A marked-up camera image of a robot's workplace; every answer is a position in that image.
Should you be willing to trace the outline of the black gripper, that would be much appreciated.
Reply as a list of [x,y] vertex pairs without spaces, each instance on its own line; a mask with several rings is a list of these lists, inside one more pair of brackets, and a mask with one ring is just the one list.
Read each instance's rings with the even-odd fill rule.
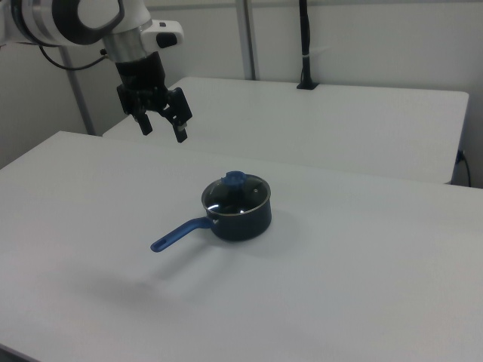
[[187,121],[192,112],[184,92],[176,87],[168,90],[165,86],[165,71],[157,52],[140,60],[115,63],[122,83],[117,93],[126,115],[131,115],[147,136],[152,132],[152,125],[146,110],[160,111],[173,128],[178,143],[187,139]]

